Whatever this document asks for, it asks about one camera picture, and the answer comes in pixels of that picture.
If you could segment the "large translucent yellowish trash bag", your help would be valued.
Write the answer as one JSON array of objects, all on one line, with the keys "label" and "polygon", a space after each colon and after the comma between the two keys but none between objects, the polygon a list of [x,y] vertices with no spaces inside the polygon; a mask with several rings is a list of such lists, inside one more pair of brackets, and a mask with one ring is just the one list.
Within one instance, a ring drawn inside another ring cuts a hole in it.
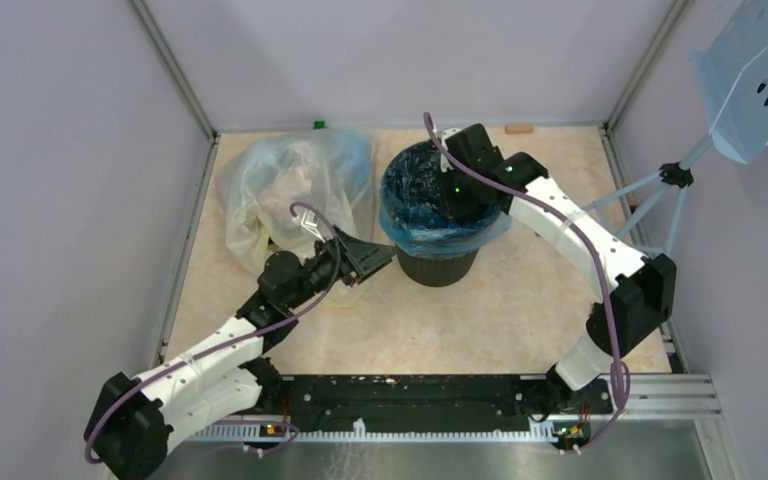
[{"label": "large translucent yellowish trash bag", "polygon": [[349,235],[372,240],[373,153],[370,135],[352,130],[297,131],[255,141],[215,181],[226,248],[254,275],[278,250],[310,257],[314,234],[292,216],[294,201],[312,205]]}]

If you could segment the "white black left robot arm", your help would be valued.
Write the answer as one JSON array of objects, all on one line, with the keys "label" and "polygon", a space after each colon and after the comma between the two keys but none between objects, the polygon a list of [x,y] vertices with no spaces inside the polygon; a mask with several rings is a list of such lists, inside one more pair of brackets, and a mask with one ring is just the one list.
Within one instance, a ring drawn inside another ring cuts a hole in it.
[{"label": "white black left robot arm", "polygon": [[279,404],[277,371],[265,353],[336,283],[357,286],[391,263],[394,247],[337,229],[312,257],[270,255],[257,289],[195,346],[133,377],[105,381],[85,428],[85,458],[118,479],[146,479],[190,436],[229,414]]}]

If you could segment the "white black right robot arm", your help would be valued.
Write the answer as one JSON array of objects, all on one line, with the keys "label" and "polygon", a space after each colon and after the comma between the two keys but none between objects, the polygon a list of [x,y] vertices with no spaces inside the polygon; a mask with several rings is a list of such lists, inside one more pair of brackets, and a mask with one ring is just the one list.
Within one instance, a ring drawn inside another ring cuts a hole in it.
[{"label": "white black right robot arm", "polygon": [[483,125],[433,129],[431,138],[441,149],[442,172],[455,179],[445,193],[468,206],[498,204],[569,261],[597,296],[585,334],[547,374],[549,404],[574,411],[586,400],[586,386],[602,373],[610,374],[617,400],[626,400],[630,373],[623,360],[670,318],[675,262],[664,253],[649,257],[613,235],[533,156],[504,157]]}]

